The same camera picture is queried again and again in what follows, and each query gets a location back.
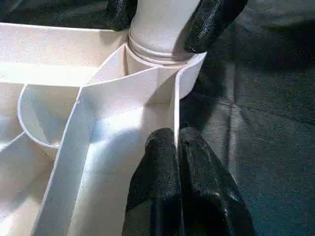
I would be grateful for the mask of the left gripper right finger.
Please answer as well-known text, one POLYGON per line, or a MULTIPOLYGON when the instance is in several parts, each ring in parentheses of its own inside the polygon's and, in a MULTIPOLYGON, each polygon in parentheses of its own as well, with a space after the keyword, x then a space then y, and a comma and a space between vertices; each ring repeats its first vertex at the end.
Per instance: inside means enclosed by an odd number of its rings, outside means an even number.
POLYGON ((185 234, 254 236, 251 215, 228 170, 193 127, 180 131, 185 234))

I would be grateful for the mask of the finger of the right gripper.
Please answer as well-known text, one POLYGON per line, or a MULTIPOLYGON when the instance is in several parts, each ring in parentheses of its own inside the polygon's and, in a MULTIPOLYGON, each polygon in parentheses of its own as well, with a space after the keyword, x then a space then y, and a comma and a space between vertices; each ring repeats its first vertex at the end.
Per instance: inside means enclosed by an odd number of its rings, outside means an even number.
POLYGON ((194 54, 208 51, 246 4, 246 0, 202 0, 192 16, 184 50, 194 54))
POLYGON ((109 0, 105 10, 108 29, 122 31, 130 27, 137 10, 138 0, 109 0))

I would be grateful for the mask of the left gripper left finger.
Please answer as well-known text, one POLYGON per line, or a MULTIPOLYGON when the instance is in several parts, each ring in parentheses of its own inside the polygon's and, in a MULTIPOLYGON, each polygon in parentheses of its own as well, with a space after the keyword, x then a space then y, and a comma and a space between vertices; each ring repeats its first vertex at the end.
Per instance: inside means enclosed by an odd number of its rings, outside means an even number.
POLYGON ((174 133, 151 133, 129 185, 126 236, 181 236, 182 201, 174 133))

